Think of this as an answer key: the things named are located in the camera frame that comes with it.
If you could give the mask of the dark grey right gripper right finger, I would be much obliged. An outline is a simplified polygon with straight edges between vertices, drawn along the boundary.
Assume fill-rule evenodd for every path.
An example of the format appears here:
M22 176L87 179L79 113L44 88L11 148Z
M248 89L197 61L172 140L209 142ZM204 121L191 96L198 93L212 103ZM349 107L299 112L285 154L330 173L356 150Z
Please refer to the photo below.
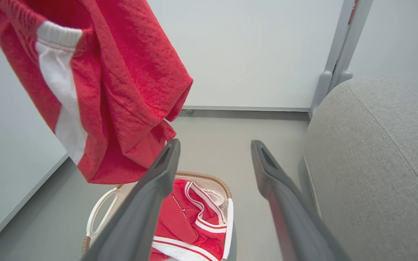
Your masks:
M257 187L269 202L284 261L348 261L349 257L266 145L251 141Z

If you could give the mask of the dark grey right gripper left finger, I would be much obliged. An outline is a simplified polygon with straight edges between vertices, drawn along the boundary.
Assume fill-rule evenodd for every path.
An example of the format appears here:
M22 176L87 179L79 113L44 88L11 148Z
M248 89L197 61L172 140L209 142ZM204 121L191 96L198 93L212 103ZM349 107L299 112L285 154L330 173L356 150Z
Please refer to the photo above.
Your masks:
M180 141L170 140L126 195L106 192L87 221L83 261L147 261L162 201L173 191Z

